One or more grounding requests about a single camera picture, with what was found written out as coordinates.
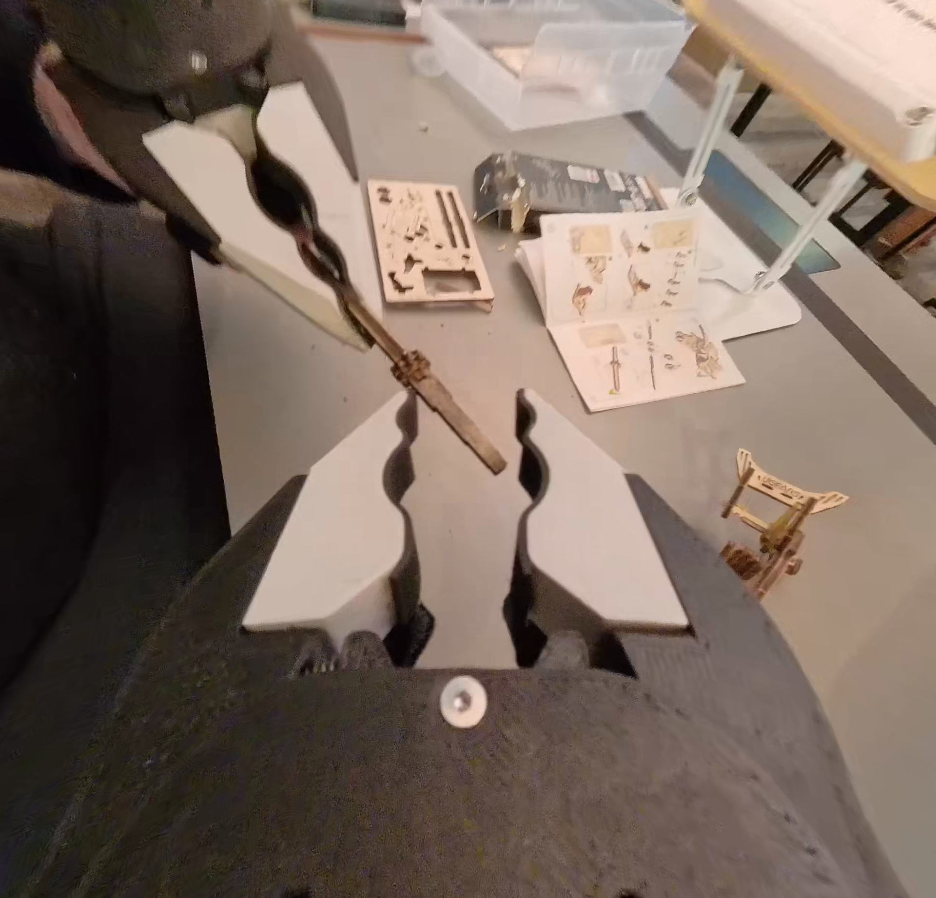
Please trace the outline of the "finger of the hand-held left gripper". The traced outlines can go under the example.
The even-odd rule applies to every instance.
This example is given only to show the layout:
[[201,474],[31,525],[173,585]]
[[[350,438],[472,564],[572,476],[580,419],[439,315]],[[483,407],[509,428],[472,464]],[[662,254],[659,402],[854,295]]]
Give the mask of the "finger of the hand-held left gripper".
[[301,260],[294,238],[251,196],[247,167],[220,128],[229,120],[173,121],[143,143],[219,238],[225,264],[248,275],[309,322],[359,352],[368,345],[332,292]]
[[344,98],[291,6],[270,4],[267,10],[271,33],[265,74],[271,102],[260,110],[258,131],[306,185],[318,220],[341,249],[358,294],[381,315],[380,278]]

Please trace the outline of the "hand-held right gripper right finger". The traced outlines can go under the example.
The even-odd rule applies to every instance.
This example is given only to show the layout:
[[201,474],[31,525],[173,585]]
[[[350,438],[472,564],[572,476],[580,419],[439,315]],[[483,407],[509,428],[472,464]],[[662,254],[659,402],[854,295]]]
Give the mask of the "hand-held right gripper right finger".
[[510,617],[542,633],[682,633],[689,618],[624,468],[531,389],[517,393],[522,513]]

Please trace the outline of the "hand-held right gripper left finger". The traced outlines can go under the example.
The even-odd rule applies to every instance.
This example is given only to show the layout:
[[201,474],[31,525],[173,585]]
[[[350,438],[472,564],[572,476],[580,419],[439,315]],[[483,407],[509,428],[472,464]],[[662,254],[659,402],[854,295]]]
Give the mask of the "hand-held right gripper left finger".
[[308,472],[242,626],[388,633],[412,621],[420,570],[402,501],[417,403],[400,392]]

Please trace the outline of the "wooden axle rod with gear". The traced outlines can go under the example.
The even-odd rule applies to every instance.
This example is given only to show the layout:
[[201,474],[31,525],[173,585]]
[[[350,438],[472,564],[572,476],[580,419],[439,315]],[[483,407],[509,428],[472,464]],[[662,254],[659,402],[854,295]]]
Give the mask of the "wooden axle rod with gear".
[[357,330],[388,358],[397,382],[437,413],[492,474],[502,473],[507,461],[433,373],[427,357],[417,350],[406,350],[353,291],[342,288],[337,295]]

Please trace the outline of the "punched-out wooden parts sheet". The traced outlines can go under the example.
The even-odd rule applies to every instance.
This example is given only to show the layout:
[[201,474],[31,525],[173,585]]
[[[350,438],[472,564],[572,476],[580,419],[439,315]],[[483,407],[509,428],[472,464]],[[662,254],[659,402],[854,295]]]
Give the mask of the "punched-out wooden parts sheet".
[[492,311],[494,289],[456,186],[368,179],[367,198],[388,305]]

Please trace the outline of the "partly built wooden model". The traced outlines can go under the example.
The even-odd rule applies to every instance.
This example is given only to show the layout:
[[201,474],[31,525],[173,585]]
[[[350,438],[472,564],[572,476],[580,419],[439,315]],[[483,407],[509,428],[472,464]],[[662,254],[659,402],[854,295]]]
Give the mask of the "partly built wooden model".
[[[764,600],[781,580],[799,573],[806,520],[845,505],[849,497],[837,491],[813,492],[789,483],[764,470],[744,448],[737,451],[736,467],[737,484],[722,508],[721,518],[735,518],[755,531],[757,545],[727,541],[720,556],[748,592]],[[742,503],[743,496],[752,492],[777,503],[781,508],[778,517],[766,520],[752,513]]]

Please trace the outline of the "open instruction booklet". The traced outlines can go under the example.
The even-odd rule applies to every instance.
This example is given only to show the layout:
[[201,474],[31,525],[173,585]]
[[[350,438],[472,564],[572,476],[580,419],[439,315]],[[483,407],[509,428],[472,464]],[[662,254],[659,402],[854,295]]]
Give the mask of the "open instruction booklet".
[[697,210],[545,215],[516,259],[589,413],[745,383],[698,307]]

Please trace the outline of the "black cardboard packaging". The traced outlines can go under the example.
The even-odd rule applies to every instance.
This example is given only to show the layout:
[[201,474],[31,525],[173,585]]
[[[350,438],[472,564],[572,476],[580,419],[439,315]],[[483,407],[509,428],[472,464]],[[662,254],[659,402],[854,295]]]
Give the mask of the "black cardboard packaging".
[[492,153],[474,168],[474,219],[515,235],[538,236],[554,214],[659,211],[667,208],[648,178],[515,151]]

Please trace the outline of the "person's dark clothing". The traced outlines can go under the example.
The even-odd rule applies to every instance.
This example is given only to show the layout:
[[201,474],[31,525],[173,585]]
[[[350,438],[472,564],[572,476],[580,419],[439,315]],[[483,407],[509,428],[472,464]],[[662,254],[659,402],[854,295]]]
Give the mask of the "person's dark clothing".
[[2,171],[2,695],[69,606],[117,654],[228,539],[190,250],[170,224]]

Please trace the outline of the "clear plastic storage box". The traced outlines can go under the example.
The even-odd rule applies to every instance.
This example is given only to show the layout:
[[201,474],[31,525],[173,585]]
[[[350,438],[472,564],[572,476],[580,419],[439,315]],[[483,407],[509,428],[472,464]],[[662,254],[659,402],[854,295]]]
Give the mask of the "clear plastic storage box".
[[422,0],[435,64],[507,130],[645,110],[694,22],[671,0]]

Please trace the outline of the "white folding desk stand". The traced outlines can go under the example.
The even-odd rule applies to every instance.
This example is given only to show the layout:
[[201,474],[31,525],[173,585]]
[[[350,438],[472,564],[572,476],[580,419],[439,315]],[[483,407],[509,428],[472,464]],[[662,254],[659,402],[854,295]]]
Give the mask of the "white folding desk stand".
[[742,74],[751,71],[842,146],[843,165],[765,270],[703,280],[700,314],[719,341],[785,328],[800,306],[780,279],[866,171],[934,212],[934,0],[682,0],[726,52],[678,203],[696,203]]

